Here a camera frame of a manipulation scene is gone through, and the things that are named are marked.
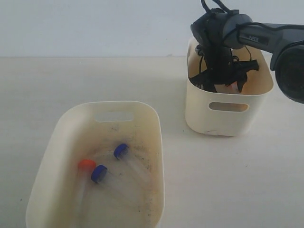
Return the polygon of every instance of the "plastic storage bin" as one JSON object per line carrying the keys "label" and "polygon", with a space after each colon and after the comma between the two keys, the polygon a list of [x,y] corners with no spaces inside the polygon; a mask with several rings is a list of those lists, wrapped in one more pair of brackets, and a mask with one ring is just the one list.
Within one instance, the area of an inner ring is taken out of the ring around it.
{"label": "plastic storage bin", "polygon": [[128,170],[113,156],[127,143],[145,160],[152,189],[140,207],[117,203],[92,182],[84,197],[85,228],[159,227],[164,208],[162,137],[154,109],[140,102],[96,102],[76,106],[58,121],[38,170],[26,211],[27,228],[70,228],[77,164],[95,159],[112,173],[131,181]]}
{"label": "plastic storage bin", "polygon": [[[200,56],[195,52],[197,45],[194,38],[190,39],[185,113],[188,126],[196,132],[210,135],[238,136],[247,133],[274,85],[262,52],[248,47],[252,59],[258,61],[259,71],[252,70],[247,73],[248,81],[241,94],[230,93],[224,85],[216,85],[219,93],[211,93],[197,88],[189,80],[199,73]],[[233,54],[242,61],[250,59],[245,48],[233,50]],[[204,61],[201,69],[206,69]]]}

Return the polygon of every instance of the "white wall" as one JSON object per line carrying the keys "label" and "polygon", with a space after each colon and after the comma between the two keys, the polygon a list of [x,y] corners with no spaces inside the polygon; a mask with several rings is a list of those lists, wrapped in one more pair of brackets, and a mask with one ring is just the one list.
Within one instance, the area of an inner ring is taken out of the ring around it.
{"label": "white wall", "polygon": [[[254,21],[304,24],[303,0],[223,2]],[[200,0],[0,0],[0,57],[181,56],[203,13]]]}

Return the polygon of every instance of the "blue cap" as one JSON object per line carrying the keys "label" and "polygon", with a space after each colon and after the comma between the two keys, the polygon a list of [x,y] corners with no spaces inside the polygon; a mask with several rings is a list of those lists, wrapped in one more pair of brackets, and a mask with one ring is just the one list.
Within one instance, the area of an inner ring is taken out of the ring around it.
{"label": "blue cap", "polygon": [[91,180],[95,183],[99,183],[106,175],[107,168],[103,165],[98,165],[92,172]]}
{"label": "blue cap", "polygon": [[117,159],[119,159],[119,157],[121,156],[121,155],[124,155],[124,154],[126,154],[127,152],[128,152],[128,149],[129,147],[128,147],[128,145],[127,144],[125,144],[125,143],[123,143],[123,144],[120,144],[119,146],[117,146],[116,147],[116,149],[114,150],[114,157],[115,158],[117,158]]}

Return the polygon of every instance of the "table surface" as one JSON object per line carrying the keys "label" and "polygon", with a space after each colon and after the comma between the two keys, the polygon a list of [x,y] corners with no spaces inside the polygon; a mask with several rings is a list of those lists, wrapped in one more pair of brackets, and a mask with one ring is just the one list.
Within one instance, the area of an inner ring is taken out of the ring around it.
{"label": "table surface", "polygon": [[0,227],[25,228],[39,164],[65,111],[136,100],[160,116],[164,228],[303,228],[304,105],[275,85],[248,134],[195,133],[184,118],[185,63],[185,57],[0,59]]}

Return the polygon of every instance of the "bin handle hole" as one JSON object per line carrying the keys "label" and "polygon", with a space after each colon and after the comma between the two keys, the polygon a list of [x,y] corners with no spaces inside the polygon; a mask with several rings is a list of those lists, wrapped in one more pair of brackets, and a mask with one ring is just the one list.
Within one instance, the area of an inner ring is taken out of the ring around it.
{"label": "bin handle hole", "polygon": [[94,118],[99,123],[132,121],[134,119],[134,114],[131,112],[101,112],[95,114]]}
{"label": "bin handle hole", "polygon": [[224,103],[224,102],[211,102],[209,108],[216,111],[226,112],[245,112],[249,109],[247,104],[235,104],[235,103]]}

